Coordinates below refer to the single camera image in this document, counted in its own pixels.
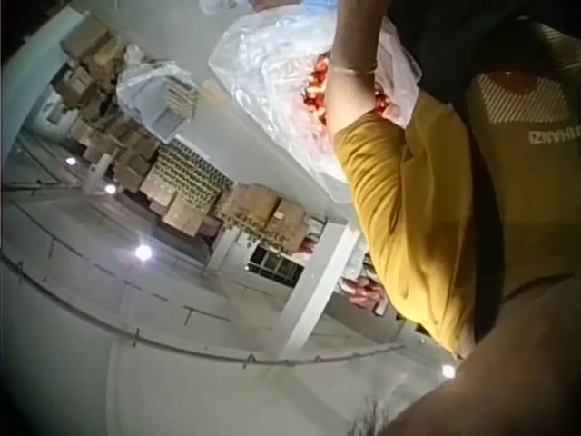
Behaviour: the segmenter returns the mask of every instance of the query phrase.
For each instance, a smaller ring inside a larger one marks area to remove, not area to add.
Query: person
[[[492,65],[466,91],[468,123],[420,90],[402,129],[374,96],[388,6],[340,0],[327,126],[391,303],[464,360],[387,425],[372,411],[351,434],[581,434],[581,125],[570,89],[542,69]],[[505,267],[498,317],[478,343],[471,140],[492,179]]]

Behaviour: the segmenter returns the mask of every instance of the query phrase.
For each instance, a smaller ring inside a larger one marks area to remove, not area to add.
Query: ceiling light
[[[108,193],[109,195],[114,195],[117,192],[117,186],[115,186],[114,184],[108,184],[107,186],[105,186],[105,192]]]
[[[452,365],[442,365],[442,375],[447,379],[453,379],[456,377],[456,368]]]
[[[142,262],[147,262],[152,258],[152,247],[149,245],[140,245],[135,249],[135,257]]]

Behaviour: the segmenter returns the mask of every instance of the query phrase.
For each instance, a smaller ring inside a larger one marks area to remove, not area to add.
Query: bracelet
[[[335,65],[331,61],[329,61],[329,68],[336,73],[355,75],[361,77],[363,75],[374,75],[375,70],[378,69],[378,61],[375,61],[375,64],[367,70],[361,70],[359,68],[347,68],[345,66]]]

